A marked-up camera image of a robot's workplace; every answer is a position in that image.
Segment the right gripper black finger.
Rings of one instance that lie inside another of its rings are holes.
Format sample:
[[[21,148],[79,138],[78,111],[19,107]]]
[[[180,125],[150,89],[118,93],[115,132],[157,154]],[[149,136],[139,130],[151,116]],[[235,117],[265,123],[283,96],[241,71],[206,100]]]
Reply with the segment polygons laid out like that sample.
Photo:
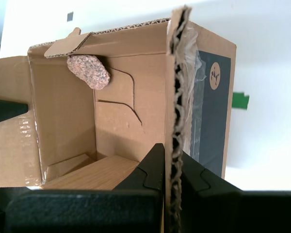
[[[7,233],[158,233],[164,146],[157,143],[112,191],[40,190],[7,207]]]
[[[291,191],[244,191],[182,160],[183,233],[291,233]]]

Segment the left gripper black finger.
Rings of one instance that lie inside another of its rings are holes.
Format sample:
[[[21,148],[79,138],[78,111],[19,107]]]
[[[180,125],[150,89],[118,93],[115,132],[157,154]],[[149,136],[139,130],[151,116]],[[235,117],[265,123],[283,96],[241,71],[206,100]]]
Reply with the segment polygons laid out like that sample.
[[[0,100],[0,122],[25,114],[28,110],[26,103]]]

